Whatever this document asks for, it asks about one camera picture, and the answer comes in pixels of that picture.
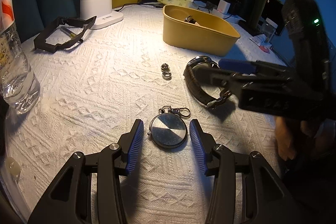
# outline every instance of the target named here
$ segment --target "white charger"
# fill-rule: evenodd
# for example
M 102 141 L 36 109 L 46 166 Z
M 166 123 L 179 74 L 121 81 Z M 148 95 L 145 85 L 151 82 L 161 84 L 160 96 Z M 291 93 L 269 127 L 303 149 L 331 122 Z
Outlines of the white charger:
M 91 29 L 97 30 L 123 20 L 124 15 L 112 10 L 112 0 L 80 0 L 81 19 L 97 16 Z
M 227 14 L 228 10 L 230 8 L 230 3 L 224 1 L 224 0 L 220 0 L 217 10 L 220 11 L 222 14 Z

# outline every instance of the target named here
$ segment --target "wristwatch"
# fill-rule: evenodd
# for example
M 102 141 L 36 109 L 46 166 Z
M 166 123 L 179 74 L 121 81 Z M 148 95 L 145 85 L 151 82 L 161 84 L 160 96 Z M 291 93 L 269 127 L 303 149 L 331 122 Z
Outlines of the wristwatch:
M 199 82 L 197 81 L 193 68 L 199 64 L 207 64 L 210 68 L 219 69 L 216 62 L 212 61 L 209 56 L 201 55 L 197 56 L 194 59 L 190 60 L 184 70 L 184 80 L 187 84 L 187 87 L 190 93 L 206 108 L 215 108 L 219 105 L 222 105 L 226 100 L 231 96 L 231 93 L 228 90 L 222 90 L 219 94 L 219 98 L 216 99 L 209 94 L 207 94 L 202 88 Z

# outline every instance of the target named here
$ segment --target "white lamp base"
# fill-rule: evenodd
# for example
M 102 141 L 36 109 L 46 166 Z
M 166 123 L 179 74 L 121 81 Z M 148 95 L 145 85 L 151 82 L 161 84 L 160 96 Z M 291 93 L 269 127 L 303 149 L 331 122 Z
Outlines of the white lamp base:
M 80 0 L 81 19 L 97 16 L 91 29 L 105 28 L 123 20 L 122 13 L 112 10 L 112 0 Z
M 120 12 L 112 11 L 112 13 L 108 15 L 104 15 L 102 17 L 97 17 L 96 22 L 92 26 L 92 30 L 98 30 L 110 26 L 114 23 L 122 21 L 124 15 Z

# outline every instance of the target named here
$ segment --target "table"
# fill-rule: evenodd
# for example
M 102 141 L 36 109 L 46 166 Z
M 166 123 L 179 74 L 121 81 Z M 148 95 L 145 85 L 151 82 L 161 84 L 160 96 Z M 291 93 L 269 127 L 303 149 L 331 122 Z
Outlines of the table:
M 23 43 L 41 83 L 36 106 L 25 116 L 9 111 L 6 118 L 8 156 L 21 165 L 18 187 L 30 210 L 75 151 L 96 153 L 117 142 L 135 119 L 150 121 L 164 105 L 188 107 L 217 143 L 234 152 L 260 151 L 279 172 L 269 117 L 240 110 L 231 97 L 224 106 L 206 110 L 188 92 L 183 71 L 197 55 L 162 40 L 162 11 L 144 6 L 123 9 L 124 20 L 90 31 L 83 44 L 55 54 L 34 50 L 33 38 Z M 241 38 L 227 58 L 282 62 L 261 51 L 250 35 L 232 24 Z M 66 41 L 60 33 L 50 39 Z M 211 56 L 215 61 L 219 57 Z M 161 77 L 168 63 L 170 81 Z M 97 223 L 95 179 L 92 182 L 93 223 Z M 164 152 L 145 134 L 138 168 L 121 182 L 129 223 L 204 223 L 212 178 L 200 175 L 188 137 L 183 149 Z M 236 222 L 240 219 L 241 185 L 236 187 Z

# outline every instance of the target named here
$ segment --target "black watch strap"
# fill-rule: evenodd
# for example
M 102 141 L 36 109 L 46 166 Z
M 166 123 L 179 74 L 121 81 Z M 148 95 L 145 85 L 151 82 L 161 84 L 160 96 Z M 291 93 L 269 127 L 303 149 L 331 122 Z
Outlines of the black watch strap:
M 187 87 L 190 93 L 202 104 L 208 105 L 210 102 L 217 100 L 216 98 L 207 94 L 204 90 L 202 90 L 200 84 L 195 78 L 193 69 L 191 66 L 187 65 L 184 70 L 184 79 L 187 84 Z

